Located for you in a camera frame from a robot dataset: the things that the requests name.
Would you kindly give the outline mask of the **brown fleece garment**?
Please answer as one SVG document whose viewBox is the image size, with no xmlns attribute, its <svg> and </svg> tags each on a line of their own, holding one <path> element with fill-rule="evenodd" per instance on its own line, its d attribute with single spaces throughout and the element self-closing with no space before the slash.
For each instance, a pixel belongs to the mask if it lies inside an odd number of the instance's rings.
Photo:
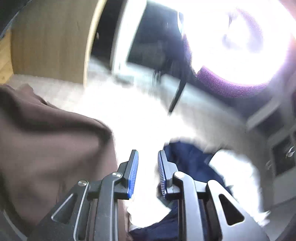
<svg viewBox="0 0 296 241">
<path fill-rule="evenodd" d="M 1 86 L 1 240 L 29 240 L 75 184 L 102 180 L 119 166 L 102 122 L 49 104 L 29 85 Z M 127 239 L 123 202 L 118 240 Z"/>
</svg>

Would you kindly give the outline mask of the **white garment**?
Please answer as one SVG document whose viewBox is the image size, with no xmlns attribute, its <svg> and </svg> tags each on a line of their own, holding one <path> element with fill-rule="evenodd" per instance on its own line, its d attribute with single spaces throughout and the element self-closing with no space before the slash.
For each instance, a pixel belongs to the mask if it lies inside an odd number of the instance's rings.
<svg viewBox="0 0 296 241">
<path fill-rule="evenodd" d="M 233 150 L 219 150 L 210 159 L 209 166 L 218 173 L 232 196 L 260 225 L 269 223 L 269 211 L 264 211 L 260 173 L 247 156 Z M 132 198 L 125 204 L 129 214 L 129 229 L 148 227 L 161 221 L 173 208 L 157 190 L 156 162 L 140 165 Z"/>
</svg>

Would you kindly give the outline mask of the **navy blue garment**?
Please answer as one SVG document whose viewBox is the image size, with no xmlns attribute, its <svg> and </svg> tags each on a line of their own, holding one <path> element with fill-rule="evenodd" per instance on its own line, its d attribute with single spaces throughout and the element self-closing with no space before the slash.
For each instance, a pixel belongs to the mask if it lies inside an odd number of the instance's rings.
<svg viewBox="0 0 296 241">
<path fill-rule="evenodd" d="M 172 200 L 161 221 L 130 232 L 133 240 L 234 240 L 229 220 L 236 212 L 210 155 L 193 144 L 172 142 L 159 151 L 162 194 Z"/>
</svg>

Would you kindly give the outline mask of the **plaid bed sheet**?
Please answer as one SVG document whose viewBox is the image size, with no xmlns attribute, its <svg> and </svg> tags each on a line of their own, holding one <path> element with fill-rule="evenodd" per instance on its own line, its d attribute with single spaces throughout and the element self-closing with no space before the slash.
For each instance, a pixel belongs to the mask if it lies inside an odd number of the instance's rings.
<svg viewBox="0 0 296 241">
<path fill-rule="evenodd" d="M 157 154 L 171 141 L 194 144 L 205 152 L 233 150 L 248 157 L 258 169 L 265 158 L 265 140 L 247 131 L 244 120 L 230 107 L 187 84 L 172 113 L 168 107 L 178 80 L 168 75 L 161 84 L 152 72 L 130 65 L 127 74 L 114 77 L 95 58 L 89 62 L 87 84 L 31 75 L 13 75 L 13 88 L 30 85 L 45 101 L 66 111 L 95 118 L 113 132 L 119 163 L 131 150 L 139 153 L 139 167 L 156 162 Z"/>
</svg>

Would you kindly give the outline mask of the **pine wood board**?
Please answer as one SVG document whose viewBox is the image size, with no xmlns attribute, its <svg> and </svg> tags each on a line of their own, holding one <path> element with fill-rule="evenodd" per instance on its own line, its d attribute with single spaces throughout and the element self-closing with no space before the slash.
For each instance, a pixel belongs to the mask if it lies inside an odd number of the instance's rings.
<svg viewBox="0 0 296 241">
<path fill-rule="evenodd" d="M 1 39 L 0 45 L 0 84 L 6 83 L 13 76 L 11 62 L 11 30 Z"/>
</svg>

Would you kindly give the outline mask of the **light wooden headboard panel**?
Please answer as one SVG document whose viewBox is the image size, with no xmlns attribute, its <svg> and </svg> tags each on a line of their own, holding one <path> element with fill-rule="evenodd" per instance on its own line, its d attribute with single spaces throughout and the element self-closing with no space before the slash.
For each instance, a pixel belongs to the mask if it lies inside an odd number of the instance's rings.
<svg viewBox="0 0 296 241">
<path fill-rule="evenodd" d="M 105 5 L 105 0 L 31 1 L 13 23 L 13 72 L 86 84 Z"/>
</svg>

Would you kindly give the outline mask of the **white door frame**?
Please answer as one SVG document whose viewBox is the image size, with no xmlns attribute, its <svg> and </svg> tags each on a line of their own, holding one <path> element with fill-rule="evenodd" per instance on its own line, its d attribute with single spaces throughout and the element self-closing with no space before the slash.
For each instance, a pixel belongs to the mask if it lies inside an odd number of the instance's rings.
<svg viewBox="0 0 296 241">
<path fill-rule="evenodd" d="M 120 75 L 121 71 L 126 68 L 128 56 L 146 7 L 147 1 L 128 0 L 122 3 L 110 56 L 110 69 L 114 76 Z"/>
</svg>

